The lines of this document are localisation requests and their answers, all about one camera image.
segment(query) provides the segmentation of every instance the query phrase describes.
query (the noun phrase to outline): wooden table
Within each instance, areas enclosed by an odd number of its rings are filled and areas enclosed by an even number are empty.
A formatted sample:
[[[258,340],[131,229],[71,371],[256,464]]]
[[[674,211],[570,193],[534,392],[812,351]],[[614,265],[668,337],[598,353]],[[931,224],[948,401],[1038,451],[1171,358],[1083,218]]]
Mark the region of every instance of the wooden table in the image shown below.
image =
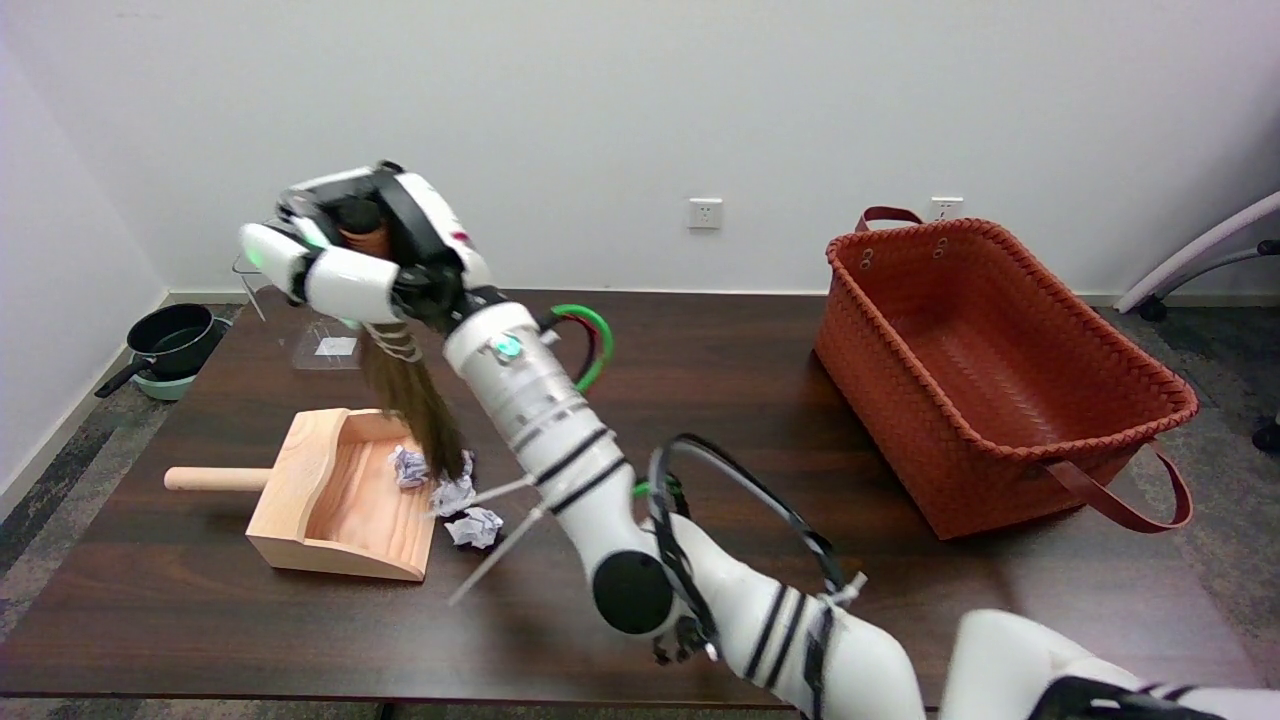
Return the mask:
[[[632,461],[676,432],[705,434],[824,533],[846,570],[865,570],[852,610],[902,642],[929,706],[956,623],[975,607],[1046,623],[1140,675],[1256,683],[1167,537],[1084,511],[934,539],[810,354],[822,299],[515,295],[535,309],[585,302],[611,322],[618,352],[591,402]],[[166,492],[172,465],[270,466],[294,413],[372,402],[357,372],[294,370],[296,338],[315,316],[274,291],[260,300],[268,322],[241,315],[0,648],[0,694],[777,705],[704,656],[659,667],[648,643],[611,632],[553,523],[449,609],[480,559],[448,533],[435,534],[421,585],[280,571],[244,539],[253,497]],[[558,352],[576,366],[581,343],[567,338]],[[466,388],[438,369],[479,452],[479,482],[515,479]],[[694,519],[727,551],[820,588],[781,520],[726,479],[681,475]],[[488,503],[512,524],[532,505],[531,495]]]

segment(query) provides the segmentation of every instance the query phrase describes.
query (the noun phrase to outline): orange woven basket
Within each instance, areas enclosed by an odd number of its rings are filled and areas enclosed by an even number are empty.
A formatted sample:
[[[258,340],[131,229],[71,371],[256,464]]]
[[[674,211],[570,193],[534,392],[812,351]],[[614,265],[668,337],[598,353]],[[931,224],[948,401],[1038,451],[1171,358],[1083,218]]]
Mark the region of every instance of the orange woven basket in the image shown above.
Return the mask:
[[[913,224],[868,229],[884,219]],[[940,538],[1084,503],[1143,533],[1190,519],[1155,437],[1196,414],[1196,393],[1005,228],[872,208],[827,260],[814,348]],[[1174,488],[1169,523],[1106,489],[1148,443]]]

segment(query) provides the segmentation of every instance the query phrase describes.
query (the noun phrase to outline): white wall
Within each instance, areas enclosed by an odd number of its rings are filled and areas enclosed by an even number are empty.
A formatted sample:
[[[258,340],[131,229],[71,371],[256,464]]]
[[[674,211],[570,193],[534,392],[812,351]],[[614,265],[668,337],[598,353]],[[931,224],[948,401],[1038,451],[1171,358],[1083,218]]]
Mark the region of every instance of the white wall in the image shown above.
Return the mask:
[[[4,518],[26,492],[4,493],[19,469],[116,357],[129,325],[164,297],[155,266],[4,44],[0,242]]]
[[[10,0],[180,288],[287,184],[392,158],[506,284],[822,291],[867,204],[963,193],[1121,293],[1280,187],[1275,0]],[[726,199],[690,237],[682,199]],[[1276,290],[1275,265],[1202,290]]]

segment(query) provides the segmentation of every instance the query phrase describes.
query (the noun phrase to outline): robotic hand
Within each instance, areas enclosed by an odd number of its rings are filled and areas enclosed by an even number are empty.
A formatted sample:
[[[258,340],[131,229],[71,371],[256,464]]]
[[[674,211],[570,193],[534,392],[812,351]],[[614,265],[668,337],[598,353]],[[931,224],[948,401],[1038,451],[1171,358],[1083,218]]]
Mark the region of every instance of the robotic hand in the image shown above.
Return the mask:
[[[380,206],[390,231],[390,261],[346,247],[337,224],[351,197]],[[645,527],[632,520],[636,474],[613,433],[543,343],[544,328],[493,286],[453,210],[420,176],[384,161],[316,178],[285,191],[276,215],[244,225],[241,242],[250,261],[291,302],[348,322],[416,319],[445,337],[445,359],[516,455],[526,484],[541,497],[530,520],[550,515],[559,521],[582,562],[595,607],[612,628],[655,647],[675,635],[677,659],[705,648],[740,678],[814,720],[924,717],[901,644],[842,609],[864,578],[845,584],[828,543],[716,446],[677,436],[657,450],[648,468],[650,520]],[[692,521],[673,515],[664,479],[675,452],[714,465],[782,515],[818,557],[827,592],[809,596],[756,573]],[[1002,664],[1012,657],[1019,659],[1015,667]],[[1083,669],[1080,675],[1117,689],[1140,684],[1029,620],[975,614],[961,626],[942,717],[1092,716],[1051,715],[1070,710],[1070,703],[1041,703],[1046,687],[1071,674],[1073,662]]]

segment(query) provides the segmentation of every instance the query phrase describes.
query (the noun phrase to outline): wooden dustpan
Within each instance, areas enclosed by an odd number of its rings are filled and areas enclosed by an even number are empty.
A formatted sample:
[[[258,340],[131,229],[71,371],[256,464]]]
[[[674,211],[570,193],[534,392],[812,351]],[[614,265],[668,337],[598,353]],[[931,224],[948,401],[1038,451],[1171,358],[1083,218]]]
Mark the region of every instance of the wooden dustpan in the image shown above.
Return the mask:
[[[244,534],[273,568],[421,582],[434,483],[397,487],[397,445],[421,451],[378,410],[311,410],[293,418],[273,468],[170,468],[164,484],[261,492]]]

